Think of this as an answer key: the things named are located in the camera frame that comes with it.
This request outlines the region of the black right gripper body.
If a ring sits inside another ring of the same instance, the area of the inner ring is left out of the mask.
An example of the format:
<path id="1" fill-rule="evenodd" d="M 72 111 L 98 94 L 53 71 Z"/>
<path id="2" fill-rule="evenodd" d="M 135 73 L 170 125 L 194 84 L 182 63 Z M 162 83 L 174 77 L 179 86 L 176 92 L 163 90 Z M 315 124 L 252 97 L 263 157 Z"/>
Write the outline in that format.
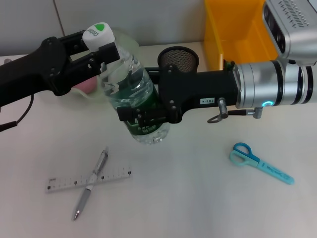
<path id="1" fill-rule="evenodd" d="M 159 98 L 172 107 L 168 123 L 180 123 L 183 115 L 198 108 L 218 107 L 219 117 L 229 116 L 227 106 L 237 103 L 238 86 L 233 70 L 181 72 L 176 66 L 161 68 Z"/>

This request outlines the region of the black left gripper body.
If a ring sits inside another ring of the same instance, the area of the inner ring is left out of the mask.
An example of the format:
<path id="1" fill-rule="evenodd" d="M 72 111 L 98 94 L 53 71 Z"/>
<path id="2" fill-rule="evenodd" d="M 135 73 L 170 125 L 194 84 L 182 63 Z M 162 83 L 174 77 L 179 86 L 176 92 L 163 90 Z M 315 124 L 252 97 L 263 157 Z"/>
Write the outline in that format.
<path id="1" fill-rule="evenodd" d="M 62 96 L 74 86 L 63 38 L 49 37 L 34 52 L 0 67 L 0 103 L 10 104 L 41 91 Z"/>

